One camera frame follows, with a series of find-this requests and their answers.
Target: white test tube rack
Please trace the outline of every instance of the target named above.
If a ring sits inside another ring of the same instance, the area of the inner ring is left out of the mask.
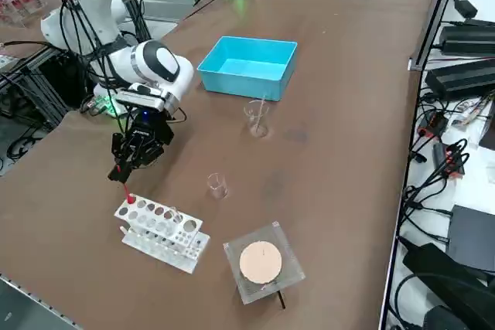
[[[121,227],[122,242],[130,247],[191,274],[210,237],[200,232],[203,221],[176,208],[134,195],[125,200],[115,216],[129,224]]]

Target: black stick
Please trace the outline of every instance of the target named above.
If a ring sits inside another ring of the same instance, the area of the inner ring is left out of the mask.
[[[284,298],[282,297],[282,293],[280,291],[277,291],[278,294],[278,299],[280,299],[280,303],[282,303],[282,309],[285,309],[285,302]]]

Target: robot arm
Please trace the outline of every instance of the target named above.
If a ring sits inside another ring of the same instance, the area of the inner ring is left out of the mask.
[[[155,161],[163,153],[162,146],[169,145],[173,132],[167,121],[173,120],[190,89],[194,69],[187,59],[174,55],[158,41],[129,46],[112,16],[111,4],[112,0],[69,0],[70,8],[63,17],[62,9],[55,11],[42,21],[42,30],[49,42],[62,48],[67,48],[63,40],[67,36],[75,53],[91,55],[95,69],[101,68],[99,73],[124,86],[116,101],[129,111],[134,109],[135,116],[128,127],[129,112],[125,130],[112,138],[116,166],[108,177],[125,182],[132,169]],[[75,47],[78,36],[81,51]]]

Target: round wooden disc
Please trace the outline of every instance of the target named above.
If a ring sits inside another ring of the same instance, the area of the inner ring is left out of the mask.
[[[239,266],[249,281],[267,284],[280,274],[282,255],[273,243],[257,241],[242,250]]]

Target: cyan container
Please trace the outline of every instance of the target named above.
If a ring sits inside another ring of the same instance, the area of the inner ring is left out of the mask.
[[[198,71],[206,90],[281,100],[296,49],[296,42],[222,36]]]

